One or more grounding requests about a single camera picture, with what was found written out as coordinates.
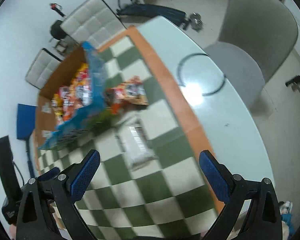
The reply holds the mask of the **blue snack packet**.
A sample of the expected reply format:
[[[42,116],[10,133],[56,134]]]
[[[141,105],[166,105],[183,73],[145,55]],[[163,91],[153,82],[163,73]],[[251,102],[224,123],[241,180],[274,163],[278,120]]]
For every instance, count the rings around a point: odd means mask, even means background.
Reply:
[[[60,150],[96,124],[106,109],[106,78],[104,61],[87,41],[58,65],[38,95],[39,149]]]

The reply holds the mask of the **orange panda triangle snack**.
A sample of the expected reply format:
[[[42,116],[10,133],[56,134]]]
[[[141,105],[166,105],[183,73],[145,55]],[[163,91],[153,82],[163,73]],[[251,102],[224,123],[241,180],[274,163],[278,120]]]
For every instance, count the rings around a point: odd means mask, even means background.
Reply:
[[[149,105],[143,83],[137,75],[115,87],[106,89],[104,99],[113,115],[118,115],[129,105],[142,107]]]

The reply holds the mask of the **blue cushion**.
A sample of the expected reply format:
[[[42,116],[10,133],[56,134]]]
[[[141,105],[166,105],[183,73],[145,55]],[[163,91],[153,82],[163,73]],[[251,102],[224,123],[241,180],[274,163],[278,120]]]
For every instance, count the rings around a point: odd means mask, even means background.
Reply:
[[[17,107],[17,139],[29,139],[35,128],[36,106],[18,104]]]

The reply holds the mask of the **cardboard box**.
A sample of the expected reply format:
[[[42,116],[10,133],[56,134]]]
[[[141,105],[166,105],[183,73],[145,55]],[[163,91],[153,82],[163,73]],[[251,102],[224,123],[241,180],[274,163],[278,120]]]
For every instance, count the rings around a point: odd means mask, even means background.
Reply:
[[[64,120],[64,98],[70,98],[70,89],[78,71],[86,64],[84,49],[79,46],[54,70],[40,90],[37,99],[35,134],[37,146],[43,146],[56,127]]]

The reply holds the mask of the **yellow ramen noodle packet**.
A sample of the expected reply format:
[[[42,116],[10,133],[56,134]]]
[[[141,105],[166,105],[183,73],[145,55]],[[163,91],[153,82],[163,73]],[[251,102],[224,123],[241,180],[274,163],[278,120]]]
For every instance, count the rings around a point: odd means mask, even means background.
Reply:
[[[64,107],[79,109],[92,102],[91,80],[89,76],[89,65],[82,63],[63,99]]]

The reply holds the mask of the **white plastic packet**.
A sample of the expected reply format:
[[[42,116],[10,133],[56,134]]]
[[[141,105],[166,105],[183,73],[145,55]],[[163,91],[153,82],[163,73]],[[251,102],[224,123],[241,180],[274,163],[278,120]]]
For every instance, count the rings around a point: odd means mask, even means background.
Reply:
[[[118,129],[118,136],[124,148],[128,168],[132,171],[157,159],[140,122],[124,122]]]

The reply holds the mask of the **green checkered table mat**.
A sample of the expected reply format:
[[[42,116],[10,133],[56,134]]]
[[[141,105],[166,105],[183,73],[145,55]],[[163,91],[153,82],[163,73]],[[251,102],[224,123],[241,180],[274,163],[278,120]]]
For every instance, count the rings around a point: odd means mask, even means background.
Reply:
[[[100,165],[79,214],[98,239],[199,239],[222,204],[198,166],[210,143],[154,49],[130,27],[94,52],[104,107],[38,152],[42,172],[61,170],[98,150]]]

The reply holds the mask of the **white quilted chair left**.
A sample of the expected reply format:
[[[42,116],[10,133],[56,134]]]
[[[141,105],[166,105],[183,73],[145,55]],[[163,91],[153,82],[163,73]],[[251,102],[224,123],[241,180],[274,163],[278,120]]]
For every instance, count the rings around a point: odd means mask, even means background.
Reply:
[[[34,87],[42,89],[61,62],[62,60],[57,56],[42,48],[27,71],[25,80]]]

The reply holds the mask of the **white quilted chair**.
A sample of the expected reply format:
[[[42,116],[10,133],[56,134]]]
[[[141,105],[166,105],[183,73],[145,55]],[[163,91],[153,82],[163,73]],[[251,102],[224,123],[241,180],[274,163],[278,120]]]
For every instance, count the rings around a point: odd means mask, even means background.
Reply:
[[[25,80],[34,87],[42,89],[61,62],[62,60],[57,56],[42,48],[27,71]]]
[[[65,18],[61,29],[75,42],[99,48],[126,28],[104,0],[86,0]]]

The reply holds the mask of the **white quilted chair centre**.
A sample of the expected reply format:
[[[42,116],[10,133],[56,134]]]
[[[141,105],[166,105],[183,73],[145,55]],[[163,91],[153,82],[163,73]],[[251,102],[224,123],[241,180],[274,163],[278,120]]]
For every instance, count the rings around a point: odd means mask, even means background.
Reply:
[[[75,42],[99,48],[126,28],[104,0],[86,0],[65,18],[61,29]]]

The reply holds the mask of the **grey fabric chair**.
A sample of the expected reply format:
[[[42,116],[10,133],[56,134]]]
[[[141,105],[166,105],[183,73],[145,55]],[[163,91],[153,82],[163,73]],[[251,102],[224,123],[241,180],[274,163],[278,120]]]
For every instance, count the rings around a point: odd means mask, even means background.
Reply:
[[[278,0],[229,0],[217,41],[204,48],[250,108],[298,38],[290,10]]]

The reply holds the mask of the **black weight bench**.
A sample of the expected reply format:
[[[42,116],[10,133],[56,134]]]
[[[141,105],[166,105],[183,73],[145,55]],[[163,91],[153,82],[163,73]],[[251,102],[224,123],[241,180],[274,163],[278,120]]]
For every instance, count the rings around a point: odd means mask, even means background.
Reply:
[[[185,12],[153,4],[131,4],[123,9],[117,9],[117,14],[120,16],[140,16],[147,18],[162,16],[178,27],[187,22]]]

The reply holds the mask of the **chrome dumbbell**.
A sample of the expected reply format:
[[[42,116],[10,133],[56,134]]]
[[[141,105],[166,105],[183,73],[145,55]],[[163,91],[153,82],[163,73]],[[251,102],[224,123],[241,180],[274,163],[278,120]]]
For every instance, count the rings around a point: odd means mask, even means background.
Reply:
[[[202,22],[202,18],[201,15],[193,12],[190,16],[189,16],[189,20],[190,20],[190,25],[191,28],[195,31],[200,31],[203,28],[203,22]]]

